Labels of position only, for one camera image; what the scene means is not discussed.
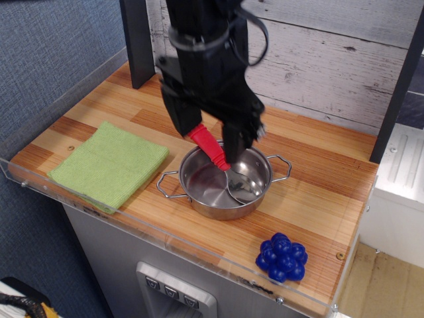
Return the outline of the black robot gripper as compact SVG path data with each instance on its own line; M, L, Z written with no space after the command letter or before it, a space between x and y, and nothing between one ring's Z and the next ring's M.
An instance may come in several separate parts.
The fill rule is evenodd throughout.
M226 42L200 52L178 50L176 56L159 57L157 64L162 72L162 98L180 135L201 124L202 112L209 113L223 124L229 164L264 135L264 104L245 79L252 65L247 43Z

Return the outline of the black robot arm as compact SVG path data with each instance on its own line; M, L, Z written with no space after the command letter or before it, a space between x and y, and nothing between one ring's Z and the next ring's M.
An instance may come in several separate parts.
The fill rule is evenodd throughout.
M223 124L226 161L239 156L264 134L264 104L249 88L245 72L248 24L269 40L264 23L240 1L167 1L168 37L175 57L161 56L162 98L176 130L187 136L202 122L202 112Z

